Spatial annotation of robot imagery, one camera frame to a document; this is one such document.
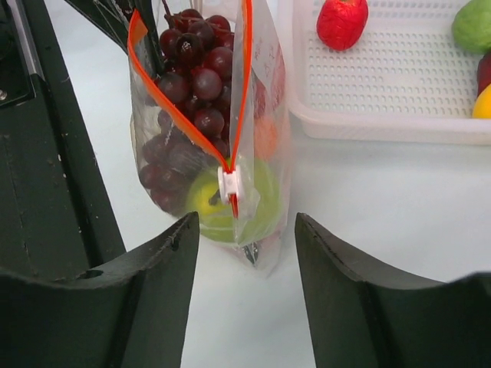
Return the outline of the orange fruit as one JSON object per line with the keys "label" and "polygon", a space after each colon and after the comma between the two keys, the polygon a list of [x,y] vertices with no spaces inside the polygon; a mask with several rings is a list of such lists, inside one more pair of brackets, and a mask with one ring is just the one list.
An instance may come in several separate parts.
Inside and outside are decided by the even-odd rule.
{"label": "orange fruit", "polygon": [[278,147],[278,130],[275,121],[269,117],[255,119],[254,122],[254,154],[267,160],[276,152]]}

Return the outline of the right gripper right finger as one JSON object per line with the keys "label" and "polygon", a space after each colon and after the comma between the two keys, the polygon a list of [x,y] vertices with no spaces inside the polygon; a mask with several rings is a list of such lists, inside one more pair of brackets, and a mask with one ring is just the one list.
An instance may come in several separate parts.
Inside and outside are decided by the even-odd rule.
{"label": "right gripper right finger", "polygon": [[490,275],[400,270],[305,213],[295,243],[318,367],[488,367]]}

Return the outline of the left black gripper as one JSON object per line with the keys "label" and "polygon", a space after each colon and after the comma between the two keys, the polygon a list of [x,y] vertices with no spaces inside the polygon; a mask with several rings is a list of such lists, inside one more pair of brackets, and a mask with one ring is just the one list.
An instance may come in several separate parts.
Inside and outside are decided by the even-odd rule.
{"label": "left black gripper", "polygon": [[148,35],[144,41],[145,51],[150,57],[150,66],[157,75],[164,72],[164,61],[158,41],[157,25],[153,16],[151,0],[136,1],[97,1],[67,0],[73,9],[99,28],[112,41],[120,46],[126,54],[127,37],[131,16],[139,12]]}

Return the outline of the clear zip bag orange zipper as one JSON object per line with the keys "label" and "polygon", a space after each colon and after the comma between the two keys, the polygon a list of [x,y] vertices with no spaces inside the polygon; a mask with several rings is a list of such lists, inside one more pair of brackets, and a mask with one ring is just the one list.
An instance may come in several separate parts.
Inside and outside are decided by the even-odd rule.
{"label": "clear zip bag orange zipper", "polygon": [[[157,25],[158,40],[162,31],[167,28],[164,15],[168,11],[179,12],[185,8],[198,10],[203,17],[221,15],[230,23],[234,34],[232,49],[231,97],[229,112],[229,148],[230,157],[224,160],[217,150],[205,140],[183,115],[175,108],[170,113],[176,119],[178,127],[208,154],[218,160],[217,179],[219,195],[222,203],[232,207],[235,219],[241,213],[255,212],[255,206],[240,210],[239,205],[253,202],[254,162],[259,159],[254,154],[254,81],[256,75],[265,85],[268,92],[272,91],[273,81],[283,79],[286,82],[285,62],[282,48],[278,39],[275,24],[269,5],[265,1],[151,1],[153,16]],[[135,88],[145,86],[149,94],[164,108],[168,100],[152,85],[148,74],[154,72],[150,66],[150,57],[145,51],[144,41],[148,35],[147,27],[143,24],[138,11],[130,19],[127,37],[127,50],[130,67],[130,93],[132,103],[131,136],[135,162],[135,133],[133,126],[133,98]],[[268,274],[275,267],[281,249],[281,237],[287,222],[291,183],[291,137],[288,121],[288,109],[284,100],[276,110],[267,108],[262,117],[275,121],[278,130],[278,147],[275,154],[265,161],[271,171],[277,176],[280,193],[284,202],[284,212],[276,230],[268,237],[252,243],[233,247],[230,243],[217,242],[214,244],[233,253],[244,264],[263,274]]]}

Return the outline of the dark purple grape bunch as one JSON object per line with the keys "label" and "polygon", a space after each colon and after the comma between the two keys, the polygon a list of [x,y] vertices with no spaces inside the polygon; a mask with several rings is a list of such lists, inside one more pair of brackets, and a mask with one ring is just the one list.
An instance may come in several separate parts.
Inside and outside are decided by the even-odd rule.
{"label": "dark purple grape bunch", "polygon": [[170,113],[175,107],[205,140],[228,160],[229,112],[234,34],[221,15],[208,18],[194,8],[164,15],[159,35],[163,71],[148,74],[169,101],[161,108],[145,86],[135,88],[133,126],[138,176],[153,202],[181,216],[217,205],[219,194],[203,181],[216,172],[218,160],[187,136]]}

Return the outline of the red green apple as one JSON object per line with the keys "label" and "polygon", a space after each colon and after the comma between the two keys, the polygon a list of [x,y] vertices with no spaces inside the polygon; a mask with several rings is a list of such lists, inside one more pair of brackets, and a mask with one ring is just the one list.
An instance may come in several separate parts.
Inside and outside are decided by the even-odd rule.
{"label": "red green apple", "polygon": [[254,75],[254,118],[262,117],[267,108],[276,110],[280,103],[284,100],[285,81],[283,79],[274,80],[272,83],[272,91],[268,92],[265,85]]}

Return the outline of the yellow green pear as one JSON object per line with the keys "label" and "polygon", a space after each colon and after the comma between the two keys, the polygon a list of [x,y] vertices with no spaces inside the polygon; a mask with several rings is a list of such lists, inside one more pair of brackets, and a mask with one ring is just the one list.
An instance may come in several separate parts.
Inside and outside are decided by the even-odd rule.
{"label": "yellow green pear", "polygon": [[201,234],[215,242],[230,243],[233,247],[256,242],[270,236],[277,228],[284,212],[277,176],[263,160],[254,162],[253,202],[239,205],[239,209],[255,212],[241,213],[236,219],[232,207],[224,204],[219,195],[218,168],[201,172],[189,188],[185,209],[198,212]]}

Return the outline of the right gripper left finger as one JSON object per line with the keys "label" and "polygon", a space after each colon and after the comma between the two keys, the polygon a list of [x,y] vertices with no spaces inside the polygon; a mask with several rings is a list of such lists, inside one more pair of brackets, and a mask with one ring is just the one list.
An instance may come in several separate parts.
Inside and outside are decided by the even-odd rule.
{"label": "right gripper left finger", "polygon": [[3,367],[178,367],[199,246],[183,216],[76,278],[1,272]]}

